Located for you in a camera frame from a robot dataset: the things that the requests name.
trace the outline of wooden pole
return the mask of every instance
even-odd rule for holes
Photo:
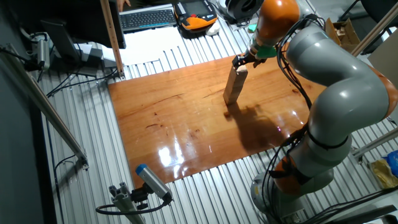
[[[229,72],[228,81],[224,90],[224,100],[227,105],[236,103],[239,94],[241,94],[244,81],[248,76],[248,69],[245,65],[239,66],[238,69],[234,69],[232,66]]]
[[[104,14],[106,27],[108,28],[109,39],[111,40],[116,66],[118,67],[119,75],[123,77],[124,76],[123,63],[122,63],[122,58],[120,56],[118,38],[116,37],[116,31],[114,30],[113,26],[111,8],[109,7],[109,0],[101,0],[101,7],[102,7],[102,12]]]

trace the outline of keyboard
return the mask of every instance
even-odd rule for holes
[[[120,18],[124,33],[177,24],[171,9],[134,12],[120,15]]]

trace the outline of wooden tabletop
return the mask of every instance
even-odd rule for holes
[[[238,103],[223,91],[233,57],[109,85],[136,187],[146,163],[171,182],[278,146],[307,122],[298,90],[271,58],[249,75]],[[299,77],[312,101],[325,89]]]

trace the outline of wooden block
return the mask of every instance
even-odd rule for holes
[[[227,105],[236,103],[236,100],[238,100],[238,97],[241,94],[243,84],[247,76],[248,69],[245,65],[239,66],[236,70],[234,67],[231,67],[223,94],[225,103]]]

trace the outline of cardboard box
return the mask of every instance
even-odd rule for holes
[[[330,18],[326,20],[325,31],[328,36],[341,48],[351,53],[361,42],[355,33],[354,27],[347,19],[345,22],[332,23]]]

